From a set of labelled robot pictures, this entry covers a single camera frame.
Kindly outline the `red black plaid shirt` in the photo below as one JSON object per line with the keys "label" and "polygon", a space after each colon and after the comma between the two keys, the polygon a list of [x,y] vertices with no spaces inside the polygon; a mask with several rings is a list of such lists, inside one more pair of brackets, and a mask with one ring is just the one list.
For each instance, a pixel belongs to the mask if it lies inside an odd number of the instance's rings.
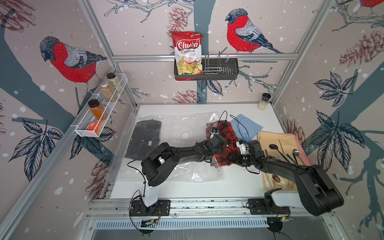
{"label": "red black plaid shirt", "polygon": [[236,145],[239,139],[236,137],[232,125],[228,121],[208,123],[206,126],[207,139],[211,138],[211,129],[213,127],[218,128],[218,134],[224,137],[227,142],[227,148],[220,155],[215,155],[215,158],[220,167],[230,166],[234,163],[237,153],[240,151]]}

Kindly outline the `light blue cloth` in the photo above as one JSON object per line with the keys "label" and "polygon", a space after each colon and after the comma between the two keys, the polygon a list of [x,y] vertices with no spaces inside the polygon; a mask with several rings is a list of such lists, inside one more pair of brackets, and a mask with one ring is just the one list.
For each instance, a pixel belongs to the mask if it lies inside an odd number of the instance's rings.
{"label": "light blue cloth", "polygon": [[236,137],[239,140],[244,140],[246,142],[252,141],[258,135],[259,131],[263,129],[262,126],[244,115],[238,115],[237,117],[232,118],[230,123]]}

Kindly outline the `clear plastic vacuum bag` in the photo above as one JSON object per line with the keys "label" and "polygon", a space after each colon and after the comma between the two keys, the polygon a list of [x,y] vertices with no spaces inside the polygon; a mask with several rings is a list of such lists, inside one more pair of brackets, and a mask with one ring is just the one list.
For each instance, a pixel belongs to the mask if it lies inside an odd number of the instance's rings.
{"label": "clear plastic vacuum bag", "polygon": [[[167,142],[172,147],[190,147],[197,142],[208,140],[206,137],[206,126],[219,120],[217,112],[198,113],[192,115],[151,115],[139,118],[137,122],[145,120],[157,120],[162,123],[160,131],[160,144]],[[188,139],[182,138],[182,133],[190,133]],[[144,157],[138,159],[123,158],[118,182],[141,182],[141,162]],[[202,163],[185,163],[175,167],[169,181],[205,183],[216,182],[224,178],[222,167],[216,158]]]}

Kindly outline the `grey pinstriped shirt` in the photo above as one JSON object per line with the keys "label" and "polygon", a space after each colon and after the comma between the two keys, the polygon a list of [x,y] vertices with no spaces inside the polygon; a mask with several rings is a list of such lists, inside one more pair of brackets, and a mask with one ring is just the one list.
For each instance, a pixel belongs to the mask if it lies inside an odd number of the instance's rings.
{"label": "grey pinstriped shirt", "polygon": [[157,120],[145,120],[136,123],[125,158],[138,159],[149,155],[160,144],[162,123]]}

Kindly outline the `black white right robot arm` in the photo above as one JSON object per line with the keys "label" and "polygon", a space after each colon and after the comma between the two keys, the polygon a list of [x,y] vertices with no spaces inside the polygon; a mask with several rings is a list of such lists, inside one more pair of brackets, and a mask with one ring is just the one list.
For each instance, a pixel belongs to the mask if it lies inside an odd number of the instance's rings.
{"label": "black white right robot arm", "polygon": [[237,143],[240,153],[234,163],[241,167],[254,166],[266,174],[275,174],[294,182],[303,205],[313,216],[319,216],[344,205],[344,198],[330,177],[319,165],[298,165],[265,156],[259,141]]}

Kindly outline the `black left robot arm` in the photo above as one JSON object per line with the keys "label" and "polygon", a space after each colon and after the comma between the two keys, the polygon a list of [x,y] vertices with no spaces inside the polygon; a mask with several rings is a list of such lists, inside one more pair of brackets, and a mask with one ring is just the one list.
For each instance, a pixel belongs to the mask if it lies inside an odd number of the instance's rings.
{"label": "black left robot arm", "polygon": [[142,173],[146,178],[142,201],[147,208],[156,206],[159,200],[159,185],[162,184],[180,164],[206,162],[221,154],[227,143],[220,135],[196,143],[192,147],[171,147],[168,143],[160,144],[141,163]]}

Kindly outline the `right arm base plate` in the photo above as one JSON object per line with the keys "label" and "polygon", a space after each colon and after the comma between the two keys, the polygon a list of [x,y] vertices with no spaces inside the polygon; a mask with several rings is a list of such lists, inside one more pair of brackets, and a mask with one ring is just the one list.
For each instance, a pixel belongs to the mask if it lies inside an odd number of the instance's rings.
{"label": "right arm base plate", "polygon": [[272,200],[264,198],[248,199],[246,208],[250,210],[251,215],[290,215],[289,207],[279,207]]}

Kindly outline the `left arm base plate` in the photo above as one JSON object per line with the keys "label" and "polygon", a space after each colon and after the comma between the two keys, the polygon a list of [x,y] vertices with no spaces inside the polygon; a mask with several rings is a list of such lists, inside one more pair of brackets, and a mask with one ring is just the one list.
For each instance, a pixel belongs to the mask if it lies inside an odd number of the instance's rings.
{"label": "left arm base plate", "polygon": [[134,200],[130,207],[131,217],[158,217],[169,216],[171,201],[170,200],[158,200],[155,204],[147,207],[143,200]]}

